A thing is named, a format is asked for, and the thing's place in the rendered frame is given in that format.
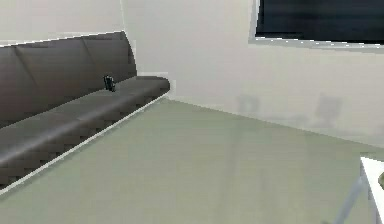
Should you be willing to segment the small black remote control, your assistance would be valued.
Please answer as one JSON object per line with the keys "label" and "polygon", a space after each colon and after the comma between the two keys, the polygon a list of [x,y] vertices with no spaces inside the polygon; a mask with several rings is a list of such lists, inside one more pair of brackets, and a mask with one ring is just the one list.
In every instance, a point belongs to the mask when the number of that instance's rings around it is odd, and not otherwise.
{"label": "small black remote control", "polygon": [[114,79],[111,76],[105,75],[103,77],[103,80],[104,80],[104,84],[105,84],[105,89],[106,90],[111,91],[111,92],[115,92],[116,91]]}

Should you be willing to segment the dark brown sofa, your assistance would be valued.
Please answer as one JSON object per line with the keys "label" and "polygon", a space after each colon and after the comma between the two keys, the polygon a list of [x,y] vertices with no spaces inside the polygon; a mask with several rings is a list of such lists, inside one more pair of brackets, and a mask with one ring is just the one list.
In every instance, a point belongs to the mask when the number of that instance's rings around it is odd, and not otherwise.
{"label": "dark brown sofa", "polygon": [[0,195],[170,89],[138,75],[123,31],[0,47]]}

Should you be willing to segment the dark window with grey frame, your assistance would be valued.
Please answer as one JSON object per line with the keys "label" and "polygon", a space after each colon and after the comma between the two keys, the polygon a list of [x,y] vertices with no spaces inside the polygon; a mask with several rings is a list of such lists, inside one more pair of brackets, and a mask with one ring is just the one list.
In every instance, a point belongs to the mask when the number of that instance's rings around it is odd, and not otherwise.
{"label": "dark window with grey frame", "polygon": [[384,55],[384,0],[253,0],[249,41]]}

